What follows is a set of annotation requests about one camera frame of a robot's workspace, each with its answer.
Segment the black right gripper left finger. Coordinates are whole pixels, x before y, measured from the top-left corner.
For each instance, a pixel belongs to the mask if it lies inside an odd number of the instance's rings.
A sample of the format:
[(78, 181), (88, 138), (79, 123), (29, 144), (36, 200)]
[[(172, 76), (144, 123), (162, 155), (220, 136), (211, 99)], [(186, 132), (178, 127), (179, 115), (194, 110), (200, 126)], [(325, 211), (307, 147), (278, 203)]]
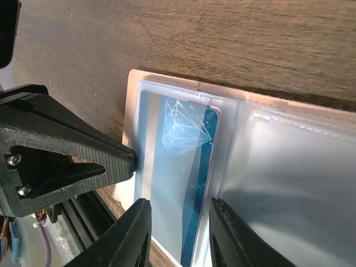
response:
[(67, 266), (150, 266), (151, 204), (140, 198)]

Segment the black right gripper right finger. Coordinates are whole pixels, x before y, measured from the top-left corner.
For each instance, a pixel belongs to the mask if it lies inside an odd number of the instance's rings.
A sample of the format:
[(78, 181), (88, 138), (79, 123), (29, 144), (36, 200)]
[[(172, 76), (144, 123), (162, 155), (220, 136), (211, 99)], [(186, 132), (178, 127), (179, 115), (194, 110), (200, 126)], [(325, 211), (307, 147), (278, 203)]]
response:
[(211, 199), (212, 266), (294, 266), (261, 239), (223, 199)]

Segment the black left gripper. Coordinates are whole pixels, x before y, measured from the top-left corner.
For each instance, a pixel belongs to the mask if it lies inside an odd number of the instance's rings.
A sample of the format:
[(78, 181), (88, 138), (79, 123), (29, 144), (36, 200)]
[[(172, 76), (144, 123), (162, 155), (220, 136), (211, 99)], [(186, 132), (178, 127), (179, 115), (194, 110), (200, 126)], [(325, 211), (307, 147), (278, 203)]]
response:
[(24, 217), (130, 179), (135, 152), (49, 96), (44, 85), (1, 92), (1, 214)]

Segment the beige leather card holder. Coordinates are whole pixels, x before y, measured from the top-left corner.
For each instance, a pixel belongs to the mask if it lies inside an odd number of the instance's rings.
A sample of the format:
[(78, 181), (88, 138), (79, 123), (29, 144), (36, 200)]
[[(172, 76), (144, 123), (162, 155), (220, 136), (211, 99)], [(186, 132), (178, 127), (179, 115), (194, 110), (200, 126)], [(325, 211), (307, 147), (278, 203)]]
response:
[[(211, 265), (213, 197), (296, 266), (355, 265), (355, 113), (131, 70), (122, 142), (136, 153), (143, 90), (219, 113), (190, 266)], [(136, 173), (115, 186), (124, 209), (141, 198)]]

